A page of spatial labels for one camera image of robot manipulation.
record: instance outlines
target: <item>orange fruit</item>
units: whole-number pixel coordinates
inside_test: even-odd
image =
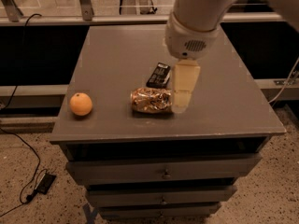
[[[86,93],[78,92],[71,97],[69,106],[74,114],[86,116],[93,109],[93,101]]]

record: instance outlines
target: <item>white cord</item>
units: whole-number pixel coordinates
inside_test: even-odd
[[[287,77],[286,81],[284,81],[283,87],[281,88],[281,90],[279,91],[279,93],[278,93],[278,94],[277,94],[271,101],[269,101],[269,103],[272,103],[272,102],[276,101],[276,99],[280,96],[280,94],[281,94],[281,93],[284,91],[284,89],[287,87],[287,85],[289,84],[290,78],[291,78],[291,76],[292,76],[292,72],[293,72],[293,70],[296,68],[296,65],[298,64],[298,62],[299,62],[299,57],[297,58],[297,60],[296,60],[296,62],[295,62],[295,64],[294,64],[294,66],[292,67],[292,70],[291,70],[291,72],[289,73],[289,76]]]

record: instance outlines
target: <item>speckled floor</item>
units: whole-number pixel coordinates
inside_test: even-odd
[[[49,143],[48,133],[22,132],[40,156],[39,170],[47,168],[57,175],[47,195],[37,194],[27,205],[0,217],[1,224],[70,223],[70,224],[295,224],[299,219],[299,120],[285,106],[276,109],[287,133],[273,137],[263,148],[263,159],[247,175],[236,181],[238,191],[213,216],[170,217],[106,221],[90,207],[84,188],[78,186],[64,166],[66,158],[57,146]],[[37,159],[13,135],[0,134],[0,213],[19,205],[21,188],[30,180]]]

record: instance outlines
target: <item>gold can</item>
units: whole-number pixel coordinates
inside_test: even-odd
[[[172,113],[170,96],[168,89],[138,88],[131,92],[131,106],[142,113]]]

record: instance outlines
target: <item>drawer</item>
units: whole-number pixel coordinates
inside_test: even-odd
[[[165,208],[149,206],[144,208],[100,208],[103,219],[139,218],[139,217],[179,217],[179,216],[209,216],[218,211],[220,203],[198,203],[173,205]]]
[[[227,201],[235,192],[235,186],[182,187],[182,188],[138,188],[92,190],[86,192],[86,199],[93,207],[163,205],[176,203],[213,203]]]
[[[260,154],[176,159],[68,162],[79,185],[239,177],[247,175]]]

